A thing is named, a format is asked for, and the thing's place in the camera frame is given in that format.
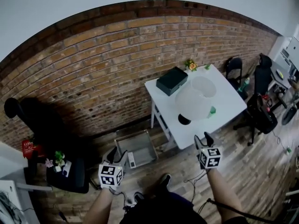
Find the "black lamp base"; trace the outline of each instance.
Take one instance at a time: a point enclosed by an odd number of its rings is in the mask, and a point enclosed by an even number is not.
[[[178,120],[182,125],[188,125],[191,123],[191,120],[186,119],[183,115],[178,116]]]

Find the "black shirt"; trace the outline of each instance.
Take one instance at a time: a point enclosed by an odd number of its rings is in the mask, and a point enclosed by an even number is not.
[[[190,223],[206,224],[206,221],[192,208],[180,200],[170,197],[155,197],[140,201],[131,208],[124,216],[121,224],[168,224]],[[244,217],[235,217],[225,224],[248,224]]]

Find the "white wall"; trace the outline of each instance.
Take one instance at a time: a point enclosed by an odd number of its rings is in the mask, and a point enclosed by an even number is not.
[[[132,0],[0,0],[0,60],[47,26],[76,13]],[[298,23],[296,0],[186,0],[229,9],[282,35]]]
[[[0,142],[0,178],[27,166],[27,159],[20,151]]]

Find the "white cube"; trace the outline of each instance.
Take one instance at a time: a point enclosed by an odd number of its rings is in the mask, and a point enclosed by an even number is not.
[[[199,152],[199,161],[205,168],[216,168],[221,159],[220,150],[216,147],[202,148]]]
[[[101,185],[118,186],[123,179],[122,167],[99,165],[99,180]]]

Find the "white lamp shade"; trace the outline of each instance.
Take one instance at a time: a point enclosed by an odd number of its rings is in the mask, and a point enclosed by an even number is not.
[[[188,81],[175,97],[179,113],[188,120],[205,119],[212,107],[212,97],[216,86],[205,77],[195,77]]]

